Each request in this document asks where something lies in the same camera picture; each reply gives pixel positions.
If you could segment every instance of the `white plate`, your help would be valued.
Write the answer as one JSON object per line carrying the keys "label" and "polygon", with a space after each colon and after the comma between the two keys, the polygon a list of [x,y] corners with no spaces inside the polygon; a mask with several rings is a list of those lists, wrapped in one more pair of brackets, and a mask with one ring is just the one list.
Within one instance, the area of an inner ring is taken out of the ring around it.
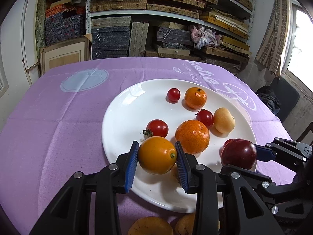
{"label": "white plate", "polygon": [[[145,139],[142,131],[153,119],[165,121],[169,127],[167,139],[175,142],[176,128],[184,121],[196,117],[196,110],[188,110],[182,105],[184,95],[190,87],[200,87],[207,94],[207,102],[203,108],[214,113],[220,107],[226,107],[236,121],[235,129],[229,134],[217,135],[210,131],[208,148],[198,157],[198,163],[220,172],[221,163],[219,149],[227,139],[243,138],[256,143],[253,131],[240,111],[218,93],[201,85],[174,79],[149,80],[133,85],[121,92],[109,105],[102,123],[102,142],[106,157],[114,163],[120,154],[129,151],[132,142],[139,144]],[[169,89],[178,88],[181,98],[178,103],[166,101]],[[187,195],[171,173],[151,175],[140,165],[131,189],[146,201],[175,212],[192,213],[196,207],[196,194]],[[219,193],[219,207],[223,206]]]}

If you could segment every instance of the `black bag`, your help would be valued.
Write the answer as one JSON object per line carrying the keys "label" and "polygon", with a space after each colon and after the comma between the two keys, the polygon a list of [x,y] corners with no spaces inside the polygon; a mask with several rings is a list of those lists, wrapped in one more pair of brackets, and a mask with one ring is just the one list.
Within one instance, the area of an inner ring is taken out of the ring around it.
{"label": "black bag", "polygon": [[270,86],[262,86],[255,92],[255,94],[265,103],[274,115],[276,115],[281,109],[281,103]]}

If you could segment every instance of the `light blue oval print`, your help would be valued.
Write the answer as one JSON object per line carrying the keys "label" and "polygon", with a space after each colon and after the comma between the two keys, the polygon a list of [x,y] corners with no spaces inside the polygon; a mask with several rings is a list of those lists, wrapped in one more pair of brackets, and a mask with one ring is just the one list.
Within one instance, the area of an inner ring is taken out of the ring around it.
{"label": "light blue oval print", "polygon": [[109,73],[101,69],[78,71],[63,80],[60,88],[63,92],[80,92],[101,85],[108,76]]}

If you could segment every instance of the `wooden chair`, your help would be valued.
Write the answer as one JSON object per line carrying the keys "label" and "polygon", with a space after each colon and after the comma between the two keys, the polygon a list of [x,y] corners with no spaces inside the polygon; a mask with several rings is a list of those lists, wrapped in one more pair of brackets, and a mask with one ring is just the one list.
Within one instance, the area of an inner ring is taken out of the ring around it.
{"label": "wooden chair", "polygon": [[311,131],[313,133],[313,122],[309,124],[309,126],[305,129],[305,131],[300,135],[300,137],[296,140],[297,142],[301,142]]}

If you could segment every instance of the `plate rim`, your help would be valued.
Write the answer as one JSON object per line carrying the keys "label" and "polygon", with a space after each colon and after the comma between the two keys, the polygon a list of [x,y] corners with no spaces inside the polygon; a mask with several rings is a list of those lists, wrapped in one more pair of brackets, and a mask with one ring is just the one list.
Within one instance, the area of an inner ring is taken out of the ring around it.
{"label": "plate rim", "polygon": [[[106,152],[105,152],[105,149],[106,149],[106,148],[105,148],[105,142],[104,142],[104,140],[103,140],[103,135],[104,135],[104,120],[106,119],[106,116],[108,116],[108,113],[109,113],[109,110],[110,110],[110,106],[112,105],[113,101],[114,101],[116,98],[118,98],[118,96],[120,96],[120,95],[122,95],[124,92],[128,91],[130,88],[133,88],[133,87],[135,87],[135,86],[137,86],[137,85],[139,85],[139,84],[145,83],[145,82],[160,81],[160,80],[174,80],[174,81],[188,82],[188,83],[191,83],[191,84],[193,84],[193,85],[198,85],[199,87],[205,87],[206,89],[209,89],[210,91],[213,91],[214,93],[218,94],[218,95],[221,96],[222,98],[226,99],[224,96],[222,96],[222,95],[219,94],[218,92],[216,92],[216,91],[214,91],[214,90],[212,90],[212,89],[210,89],[210,88],[208,88],[208,87],[206,87],[206,86],[203,86],[203,85],[200,85],[200,84],[191,82],[191,81],[187,81],[187,80],[169,79],[169,78],[164,78],[164,79],[152,79],[152,80],[145,80],[145,81],[142,81],[142,82],[139,82],[139,83],[136,83],[136,84],[134,84],[134,85],[129,86],[128,88],[126,88],[125,90],[123,90],[122,92],[120,92],[120,93],[110,102],[110,104],[108,105],[108,107],[107,107],[107,109],[106,109],[106,111],[105,111],[105,113],[104,113],[104,116],[103,116],[102,125],[101,125],[101,141],[102,141],[102,146],[103,146],[103,150],[104,150],[104,153],[105,153],[105,157],[106,157],[106,159],[108,160],[109,163],[111,163],[111,162],[109,161],[109,159],[108,159],[108,157],[107,157],[107,154],[106,154]],[[230,105],[232,105],[235,109],[237,109],[240,114],[242,114],[241,111],[240,111],[234,104],[232,104],[228,99],[226,99],[226,100],[228,101],[228,103],[229,103]],[[256,144],[256,137],[255,137],[255,134],[254,134],[254,132],[253,132],[253,129],[252,129],[252,127],[250,126],[250,124],[249,124],[249,122],[248,122],[247,120],[246,120],[246,122],[248,123],[248,125],[249,125],[249,127],[250,127],[250,129],[251,129],[251,131],[252,131],[252,134],[253,134],[253,137],[254,137],[254,141],[255,141],[255,144]],[[190,209],[187,209],[187,208],[180,208],[180,207],[173,206],[173,205],[172,205],[172,206],[166,206],[166,205],[163,205],[163,204],[161,204],[161,203],[158,203],[158,202],[154,201],[150,196],[148,196],[148,195],[142,193],[142,192],[141,192],[139,189],[137,189],[137,188],[132,187],[131,190],[132,190],[137,196],[139,196],[140,198],[144,199],[145,201],[147,201],[147,202],[153,204],[154,206],[157,206],[157,207],[160,207],[160,208],[163,208],[163,209],[166,209],[166,210],[170,210],[170,211],[173,211],[173,212],[179,212],[179,213],[193,213],[193,212],[194,212],[194,210],[191,211]]]}

